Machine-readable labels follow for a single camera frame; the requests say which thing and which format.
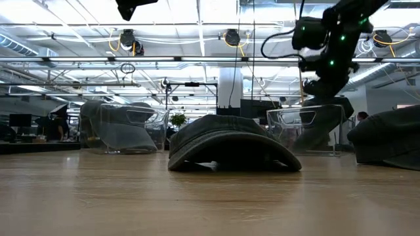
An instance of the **gray fabric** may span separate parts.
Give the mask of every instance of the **gray fabric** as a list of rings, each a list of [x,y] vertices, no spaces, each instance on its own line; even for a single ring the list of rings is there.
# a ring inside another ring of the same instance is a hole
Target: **gray fabric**
[[[244,145],[235,145],[237,149],[233,149],[229,145],[233,143]],[[252,153],[252,155],[246,157],[239,153]],[[211,161],[275,160],[287,165],[290,170],[301,169],[301,164],[296,157],[254,120],[234,116],[206,115],[172,136],[168,169],[179,170],[186,161],[208,163]]]
[[[420,171],[420,106],[369,116],[347,138],[362,164]]]
[[[387,142],[396,136],[420,133],[420,105],[369,116],[347,138],[354,144]]]

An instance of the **potted plant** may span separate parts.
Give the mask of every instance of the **potted plant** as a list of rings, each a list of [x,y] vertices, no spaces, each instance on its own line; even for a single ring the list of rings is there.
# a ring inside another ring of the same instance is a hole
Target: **potted plant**
[[[174,114],[171,116],[169,121],[172,123],[172,125],[180,128],[182,124],[185,124],[186,117],[184,114]]]

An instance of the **computer monitor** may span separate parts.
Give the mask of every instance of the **computer monitor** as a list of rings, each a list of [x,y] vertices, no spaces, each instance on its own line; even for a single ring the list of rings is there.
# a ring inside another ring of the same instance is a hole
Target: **computer monitor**
[[[241,99],[241,117],[259,119],[260,125],[268,124],[268,110],[279,108],[279,102]]]
[[[32,115],[31,114],[10,114],[9,126],[10,127],[31,127]]]

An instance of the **person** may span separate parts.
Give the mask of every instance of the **person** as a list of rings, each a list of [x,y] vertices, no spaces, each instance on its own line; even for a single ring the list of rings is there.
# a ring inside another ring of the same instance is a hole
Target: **person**
[[[363,121],[364,119],[368,118],[369,115],[365,111],[361,111],[357,114],[357,120]]]
[[[57,114],[55,119],[49,125],[48,130],[48,141],[64,141],[67,133],[69,132],[67,114]]]

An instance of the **desk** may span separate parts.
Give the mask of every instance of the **desk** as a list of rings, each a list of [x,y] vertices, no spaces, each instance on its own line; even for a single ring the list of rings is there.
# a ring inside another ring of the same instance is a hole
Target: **desk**
[[[403,235],[420,173],[299,157],[299,173],[168,172],[167,153],[0,157],[2,235]]]
[[[0,144],[0,155],[14,153],[36,153],[43,151],[69,151],[80,149],[79,142],[45,144]]]

